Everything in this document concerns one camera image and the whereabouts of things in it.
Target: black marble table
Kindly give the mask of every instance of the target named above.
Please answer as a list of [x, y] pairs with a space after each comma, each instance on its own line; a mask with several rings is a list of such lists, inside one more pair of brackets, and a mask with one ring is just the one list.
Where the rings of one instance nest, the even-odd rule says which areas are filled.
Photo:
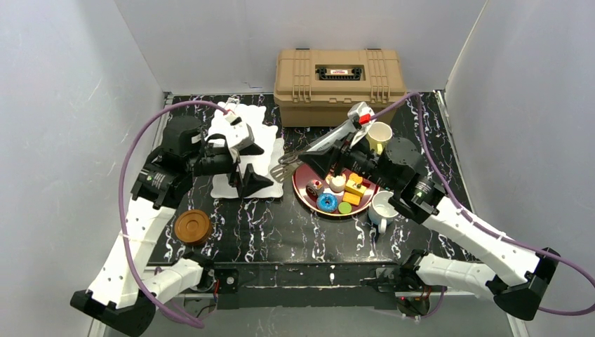
[[[227, 101], [228, 97], [228, 95], [175, 96], [173, 103], [196, 99], [217, 103]], [[237, 95], [236, 97], [246, 105], [265, 106], [266, 124], [282, 125], [279, 107], [275, 105], [272, 95]], [[469, 207], [435, 95], [424, 93], [422, 97], [429, 148], [457, 198]], [[205, 121], [208, 127], [213, 113], [212, 108], [186, 107], [172, 112], [170, 118], [196, 116]], [[408, 138], [421, 148], [417, 130], [417, 109], [411, 101], [398, 109], [391, 127], [395, 136]], [[285, 140], [285, 151], [289, 152], [302, 149], [329, 130], [330, 128], [321, 127], [280, 127], [277, 137]], [[429, 165], [426, 167], [429, 177], [438, 181]], [[159, 238], [149, 265], [171, 265], [185, 252], [196, 249], [216, 263], [226, 263], [247, 270], [256, 268], [261, 274], [267, 272], [270, 274], [270, 277], [255, 276], [248, 283], [244, 282], [244, 286], [250, 284], [254, 287], [275, 287], [279, 285], [281, 279], [292, 286], [314, 282], [312, 278], [306, 279], [303, 271], [297, 273], [297, 277], [294, 278], [278, 278], [279, 265], [300, 264], [306, 266], [303, 270], [321, 267], [325, 270], [321, 277], [326, 283], [329, 282], [328, 273], [337, 272], [337, 282], [331, 282], [335, 284], [341, 282], [338, 275], [343, 272], [344, 283], [357, 284], [359, 283], [359, 278], [356, 276], [358, 272], [361, 273], [361, 277], [365, 277], [369, 274], [369, 268], [364, 268], [363, 271], [360, 268], [357, 271], [357, 268], [350, 266], [361, 267], [363, 264], [376, 266], [383, 263], [403, 262], [413, 249], [426, 249], [444, 258], [474, 260], [473, 256], [451, 240], [413, 221], [397, 219], [387, 228], [386, 234], [377, 236], [376, 229], [370, 225], [365, 211], [344, 220], [321, 218], [296, 198], [290, 180], [284, 183], [283, 191], [283, 197], [279, 199], [213, 199], [210, 197], [210, 178], [197, 178], [194, 187]], [[186, 247], [175, 237], [172, 224], [181, 213], [189, 209], [204, 211], [213, 223], [213, 234], [204, 246]], [[255, 275], [254, 270], [249, 270], [249, 273]]]

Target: plate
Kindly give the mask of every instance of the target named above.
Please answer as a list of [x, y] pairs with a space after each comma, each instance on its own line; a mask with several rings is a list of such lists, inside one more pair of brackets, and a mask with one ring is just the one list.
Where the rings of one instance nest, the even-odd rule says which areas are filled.
[[[350, 170], [345, 169], [343, 170], [343, 173], [347, 176], [347, 178], [349, 178], [349, 174], [351, 174], [352, 172]], [[306, 164], [303, 164], [300, 167], [298, 167], [293, 174], [293, 190], [295, 190], [297, 197], [300, 198], [302, 203], [304, 203], [304, 205], [313, 209], [317, 213], [332, 217], [352, 216], [365, 210], [370, 206], [370, 204], [372, 203], [372, 197], [374, 197], [374, 194], [376, 194], [376, 192], [379, 190], [379, 187], [376, 184], [373, 184], [369, 180], [364, 179], [362, 185], [366, 186], [367, 189], [363, 193], [363, 197], [361, 198], [359, 205], [352, 205], [351, 213], [341, 214], [338, 210], [332, 213], [326, 213], [318, 209], [318, 207], [316, 206], [316, 199], [310, 197], [309, 194], [306, 192], [306, 185], [311, 180], [319, 180], [320, 182], [322, 182], [324, 193], [334, 194], [339, 202], [341, 202], [341, 200], [343, 199], [344, 192], [334, 193], [333, 191], [331, 191], [326, 180], [320, 179], [320, 177], [317, 176], [317, 174], [310, 168], [310, 166]]]

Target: tan plastic case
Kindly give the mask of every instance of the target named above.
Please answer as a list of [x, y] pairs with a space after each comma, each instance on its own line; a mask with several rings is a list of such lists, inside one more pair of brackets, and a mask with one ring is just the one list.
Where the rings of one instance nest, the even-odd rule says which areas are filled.
[[337, 126], [357, 102], [382, 108], [406, 92], [396, 51], [290, 49], [277, 58], [274, 99], [283, 126]]

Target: blue frosted toy donut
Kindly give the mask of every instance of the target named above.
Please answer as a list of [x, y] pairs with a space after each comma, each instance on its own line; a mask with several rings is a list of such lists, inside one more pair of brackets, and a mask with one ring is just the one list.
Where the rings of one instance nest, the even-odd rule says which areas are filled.
[[337, 197], [331, 193], [323, 193], [320, 194], [320, 197], [316, 200], [316, 205], [319, 210], [326, 213], [332, 213], [339, 206], [339, 201], [337, 200]]

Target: cup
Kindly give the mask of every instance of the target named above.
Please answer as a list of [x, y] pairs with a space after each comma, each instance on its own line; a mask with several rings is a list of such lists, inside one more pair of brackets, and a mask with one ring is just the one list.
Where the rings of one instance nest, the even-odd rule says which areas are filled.
[[387, 143], [392, 138], [392, 128], [389, 124], [375, 121], [370, 126], [370, 130], [366, 134], [366, 139], [370, 143], [370, 150], [382, 154], [382, 151], [387, 146]]
[[389, 199], [393, 193], [390, 191], [380, 191], [372, 198], [372, 204], [368, 208], [368, 217], [374, 225], [378, 226], [378, 232], [384, 234], [387, 226], [399, 214], [394, 207], [389, 204]]

